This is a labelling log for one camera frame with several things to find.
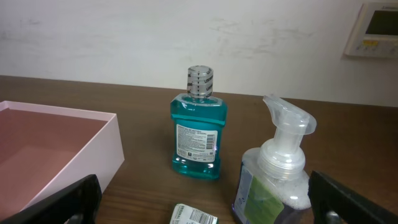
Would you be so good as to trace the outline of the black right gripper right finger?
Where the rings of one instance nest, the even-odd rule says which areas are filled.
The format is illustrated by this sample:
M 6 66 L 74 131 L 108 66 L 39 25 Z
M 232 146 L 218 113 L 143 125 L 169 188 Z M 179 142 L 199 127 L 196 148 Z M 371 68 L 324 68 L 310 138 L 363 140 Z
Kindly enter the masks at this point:
M 322 172 L 313 171 L 308 185 L 315 223 L 397 223 L 396 214 Z

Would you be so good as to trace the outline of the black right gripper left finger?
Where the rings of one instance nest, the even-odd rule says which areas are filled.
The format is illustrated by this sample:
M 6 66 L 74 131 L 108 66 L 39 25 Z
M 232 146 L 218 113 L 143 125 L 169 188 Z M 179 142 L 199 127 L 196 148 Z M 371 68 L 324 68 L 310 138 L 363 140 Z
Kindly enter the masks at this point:
M 90 174 L 1 224 L 95 224 L 102 192 L 96 175 Z

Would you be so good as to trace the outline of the clear foam soap dispenser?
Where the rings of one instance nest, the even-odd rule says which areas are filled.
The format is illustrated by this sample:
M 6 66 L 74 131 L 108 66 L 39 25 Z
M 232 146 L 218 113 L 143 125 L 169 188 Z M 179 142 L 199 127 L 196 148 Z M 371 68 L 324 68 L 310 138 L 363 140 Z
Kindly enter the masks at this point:
M 276 131 L 261 147 L 243 154 L 232 210 L 242 224 L 300 223 L 311 207 L 300 144 L 315 131 L 317 122 L 278 96 L 266 95 L 263 100 Z

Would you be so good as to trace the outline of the teal mouthwash bottle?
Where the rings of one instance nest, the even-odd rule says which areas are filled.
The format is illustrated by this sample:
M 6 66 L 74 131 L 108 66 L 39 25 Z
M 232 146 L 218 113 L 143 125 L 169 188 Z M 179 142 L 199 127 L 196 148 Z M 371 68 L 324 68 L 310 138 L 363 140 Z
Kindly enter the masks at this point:
M 170 103 L 174 122 L 172 167 L 180 174 L 199 179 L 218 179 L 220 148 L 228 106 L 213 94 L 213 69 L 205 65 L 188 68 L 187 92 Z

